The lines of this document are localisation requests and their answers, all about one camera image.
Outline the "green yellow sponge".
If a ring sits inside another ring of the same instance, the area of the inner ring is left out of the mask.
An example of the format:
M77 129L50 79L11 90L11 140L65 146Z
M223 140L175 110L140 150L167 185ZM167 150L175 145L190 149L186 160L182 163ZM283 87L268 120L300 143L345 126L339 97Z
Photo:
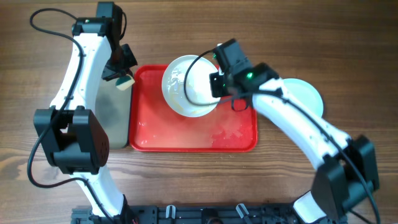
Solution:
M127 90L135 83L135 80L131 75L125 75L123 77L119 77L116 81L116 88L124 91Z

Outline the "white plate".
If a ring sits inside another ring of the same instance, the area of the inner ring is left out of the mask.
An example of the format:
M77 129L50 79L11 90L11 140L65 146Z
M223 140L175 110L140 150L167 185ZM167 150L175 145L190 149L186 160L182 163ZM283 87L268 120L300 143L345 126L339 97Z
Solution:
M184 55L166 68L162 77L162 94L167 104L178 114L196 118L211 112L219 98L212 97L210 74L218 69L207 59L194 60L196 55Z

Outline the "light blue plate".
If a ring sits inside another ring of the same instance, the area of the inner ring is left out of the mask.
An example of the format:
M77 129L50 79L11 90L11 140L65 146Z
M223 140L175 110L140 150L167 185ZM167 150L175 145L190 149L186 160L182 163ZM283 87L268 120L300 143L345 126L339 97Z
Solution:
M284 85L308 109L319 117L323 116L324 104L318 90L306 81L297 78L284 79Z

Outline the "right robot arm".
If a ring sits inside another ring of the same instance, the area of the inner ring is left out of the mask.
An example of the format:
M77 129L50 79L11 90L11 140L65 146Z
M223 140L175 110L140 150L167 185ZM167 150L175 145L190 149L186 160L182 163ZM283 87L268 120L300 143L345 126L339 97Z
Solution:
M379 189L376 155L367 137L352 139L311 112L264 63L239 72L218 70L210 74L210 86L213 96L244 98L307 156L316 175L312 188L293 203L301 221L339 220L365 198L371 203L376 222L381 221L373 197Z

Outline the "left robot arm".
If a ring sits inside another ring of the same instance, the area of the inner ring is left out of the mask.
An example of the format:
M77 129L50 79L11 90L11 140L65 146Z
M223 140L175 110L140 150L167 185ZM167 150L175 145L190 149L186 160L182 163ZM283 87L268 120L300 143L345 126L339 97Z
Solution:
M132 86L131 67L137 64L128 45L120 45L127 26L118 16L78 18L72 28L73 52L62 86L49 108L37 110L34 126L38 140L27 164L30 182L43 189L77 182L92 206L93 223L135 223L134 212L118 190L106 166L109 139L95 116L101 80L116 80L125 90ZM40 184L32 174L38 147L48 163L69 179Z

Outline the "black water tray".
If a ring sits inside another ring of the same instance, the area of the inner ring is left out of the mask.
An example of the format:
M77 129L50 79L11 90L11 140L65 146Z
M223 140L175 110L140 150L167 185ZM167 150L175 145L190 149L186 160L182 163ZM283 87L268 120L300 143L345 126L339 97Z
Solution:
M120 90L116 80L99 84L96 96L95 116L106 132L110 149L127 146L132 87Z

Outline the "red plastic tray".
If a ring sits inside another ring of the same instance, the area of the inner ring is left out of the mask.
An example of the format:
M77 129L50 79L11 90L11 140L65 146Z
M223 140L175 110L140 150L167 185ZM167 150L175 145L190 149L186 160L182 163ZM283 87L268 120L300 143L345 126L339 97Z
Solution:
M161 82L166 65L145 65L135 74L131 97L129 143L141 152L248 152L258 140L257 113L242 109L243 100L218 105L188 118L164 100Z

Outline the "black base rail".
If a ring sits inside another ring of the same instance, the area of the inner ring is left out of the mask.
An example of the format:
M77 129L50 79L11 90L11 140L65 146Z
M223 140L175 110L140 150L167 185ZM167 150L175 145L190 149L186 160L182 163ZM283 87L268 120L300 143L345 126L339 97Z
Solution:
M134 223L208 223L217 218L222 223L303 223L288 203L249 206L167 207L132 206Z

